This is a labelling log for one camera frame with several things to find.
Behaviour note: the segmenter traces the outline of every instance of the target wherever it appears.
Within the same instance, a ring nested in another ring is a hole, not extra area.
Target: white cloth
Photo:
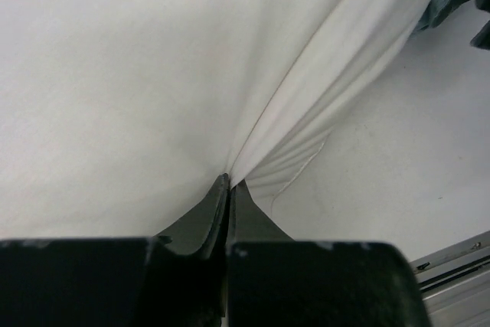
[[[298,239],[382,240],[410,260],[490,230],[490,53],[469,45],[487,21],[467,4],[409,40],[272,219]]]
[[[0,237],[148,235],[280,192],[429,0],[1,0]]]

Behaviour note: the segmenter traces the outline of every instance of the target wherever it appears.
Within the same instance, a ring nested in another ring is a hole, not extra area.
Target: white surface
[[[490,230],[488,14],[467,4],[410,40],[274,202],[296,238],[372,239],[411,259]]]
[[[280,191],[428,1],[2,0],[0,237],[154,234],[222,172]]]

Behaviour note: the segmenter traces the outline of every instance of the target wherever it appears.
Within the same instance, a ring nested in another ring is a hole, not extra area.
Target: wrinkled fabric
[[[155,234],[274,196],[429,0],[2,0],[0,237]]]
[[[412,38],[273,203],[296,239],[383,241],[416,260],[489,230],[488,15]]]

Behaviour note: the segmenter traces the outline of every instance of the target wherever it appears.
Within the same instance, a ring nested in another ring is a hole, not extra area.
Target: white fabric
[[[1,0],[0,237],[147,235],[287,186],[429,0]]]
[[[487,21],[467,4],[409,40],[272,219],[299,239],[382,240],[411,260],[490,230],[490,53],[469,45]]]

